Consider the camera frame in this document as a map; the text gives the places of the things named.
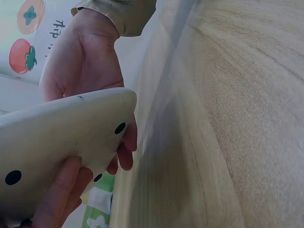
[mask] light wooden board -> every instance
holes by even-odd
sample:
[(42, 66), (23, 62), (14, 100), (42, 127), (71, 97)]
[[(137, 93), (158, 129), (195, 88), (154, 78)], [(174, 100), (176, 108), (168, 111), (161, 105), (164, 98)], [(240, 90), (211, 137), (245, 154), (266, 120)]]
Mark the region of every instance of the light wooden board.
[(304, 227), (304, 1), (162, 5), (111, 228)]

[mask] white plastic object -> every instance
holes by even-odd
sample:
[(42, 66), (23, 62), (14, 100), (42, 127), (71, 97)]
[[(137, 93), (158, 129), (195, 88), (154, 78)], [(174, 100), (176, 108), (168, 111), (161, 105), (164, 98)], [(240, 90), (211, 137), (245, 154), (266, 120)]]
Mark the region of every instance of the white plastic object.
[(0, 116), (0, 216), (8, 223), (31, 219), (67, 157), (81, 156), (97, 180), (135, 106), (133, 91), (112, 88)]

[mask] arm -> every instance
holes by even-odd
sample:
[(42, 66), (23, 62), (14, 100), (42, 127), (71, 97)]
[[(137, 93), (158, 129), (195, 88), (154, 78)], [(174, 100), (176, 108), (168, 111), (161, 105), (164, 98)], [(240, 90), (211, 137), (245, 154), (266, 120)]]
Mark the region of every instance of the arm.
[(82, 8), (96, 10), (113, 22), (120, 36), (135, 37), (155, 12), (155, 4), (156, 0), (83, 0), (71, 12), (74, 16)]
[[(114, 43), (119, 36), (139, 36), (155, 11), (156, 0), (83, 0), (71, 24), (52, 47), (40, 87), (46, 101), (113, 87), (124, 87)], [(115, 174), (133, 165), (137, 149), (135, 119), (108, 167)]]

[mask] wrist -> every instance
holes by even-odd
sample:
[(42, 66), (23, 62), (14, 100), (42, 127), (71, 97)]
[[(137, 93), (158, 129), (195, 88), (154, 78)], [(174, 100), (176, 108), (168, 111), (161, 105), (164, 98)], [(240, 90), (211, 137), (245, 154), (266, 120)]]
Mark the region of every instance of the wrist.
[(119, 38), (113, 22), (93, 9), (82, 9), (73, 18), (72, 26), (82, 34), (94, 34), (115, 42)]

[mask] poster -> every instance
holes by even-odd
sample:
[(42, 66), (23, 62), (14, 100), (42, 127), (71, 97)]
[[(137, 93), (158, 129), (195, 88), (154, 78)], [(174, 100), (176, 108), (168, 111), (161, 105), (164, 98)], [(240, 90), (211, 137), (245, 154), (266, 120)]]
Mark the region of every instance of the poster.
[(76, 0), (0, 0), (0, 74), (38, 84)]

